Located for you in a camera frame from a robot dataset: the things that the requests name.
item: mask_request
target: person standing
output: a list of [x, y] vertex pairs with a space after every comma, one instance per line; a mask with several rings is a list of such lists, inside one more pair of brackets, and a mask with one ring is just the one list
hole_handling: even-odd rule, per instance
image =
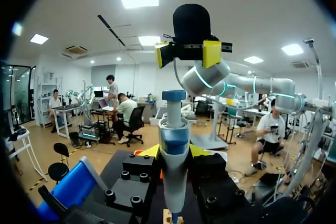
[[109, 90], [104, 90], [104, 93], [108, 93], [109, 95], [106, 97], [107, 104], [113, 107], [114, 100], [117, 100], [118, 96], [118, 85], [114, 81], [114, 76], [112, 74], [106, 77], [107, 83], [109, 84]]
[[53, 125], [53, 128], [52, 128], [52, 133], [55, 133], [56, 132], [56, 125], [55, 125], [55, 120], [57, 120], [57, 118], [55, 119], [55, 115], [54, 115], [54, 112], [53, 112], [53, 108], [56, 108], [56, 107], [60, 107], [62, 106], [61, 104], [61, 101], [57, 98], [58, 97], [58, 90], [57, 89], [54, 89], [53, 93], [52, 93], [52, 98], [49, 100], [49, 117], [50, 117], [50, 120], [51, 120], [51, 124]]

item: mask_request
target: computer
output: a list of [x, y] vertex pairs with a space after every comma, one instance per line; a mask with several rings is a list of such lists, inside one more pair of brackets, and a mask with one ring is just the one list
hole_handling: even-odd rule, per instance
[[99, 103], [99, 105], [101, 106], [101, 108], [102, 108], [103, 110], [113, 111], [113, 107], [108, 106], [108, 105], [107, 105], [107, 102], [106, 102], [105, 99], [100, 99], [100, 100], [98, 100], [98, 103]]
[[94, 91], [95, 97], [104, 97], [104, 92], [103, 91]]

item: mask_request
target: black workbench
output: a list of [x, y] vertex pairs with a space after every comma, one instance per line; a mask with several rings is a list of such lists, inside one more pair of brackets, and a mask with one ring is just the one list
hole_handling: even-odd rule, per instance
[[[100, 177], [102, 178], [102, 180], [104, 181], [104, 183], [107, 185], [108, 188], [112, 188], [113, 184], [119, 178], [121, 172], [123, 171], [122, 162], [131, 153], [132, 152], [117, 150], [116, 153], [111, 157], [110, 161], [105, 166], [104, 170], [100, 174]], [[104, 193], [98, 186], [95, 186], [93, 188], [93, 190], [89, 195], [89, 198], [93, 199], [98, 203], [105, 204]], [[164, 201], [163, 183], [160, 180], [156, 188], [156, 193], [153, 196], [151, 211], [147, 223], [152, 224], [162, 223], [164, 208], [167, 207]], [[181, 212], [181, 216], [183, 216], [185, 223], [193, 223], [193, 224], [203, 223], [201, 220], [201, 215], [199, 213], [197, 199], [194, 195], [192, 184], [189, 180], [187, 181], [185, 202]]]

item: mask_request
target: monitor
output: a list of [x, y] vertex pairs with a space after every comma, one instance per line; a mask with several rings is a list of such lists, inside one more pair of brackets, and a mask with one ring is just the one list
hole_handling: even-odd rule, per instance
[[104, 97], [104, 92], [103, 91], [95, 91], [95, 93], [94, 93], [95, 95], [95, 97]]

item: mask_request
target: laptop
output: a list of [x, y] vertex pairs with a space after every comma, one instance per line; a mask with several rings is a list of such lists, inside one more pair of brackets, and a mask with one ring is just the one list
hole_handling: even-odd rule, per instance
[[99, 105], [101, 106], [101, 108], [102, 108], [103, 110], [113, 111], [113, 107], [108, 106], [108, 105], [107, 105], [107, 102], [106, 102], [105, 99], [100, 99], [100, 100], [98, 100], [98, 103], [99, 103]]

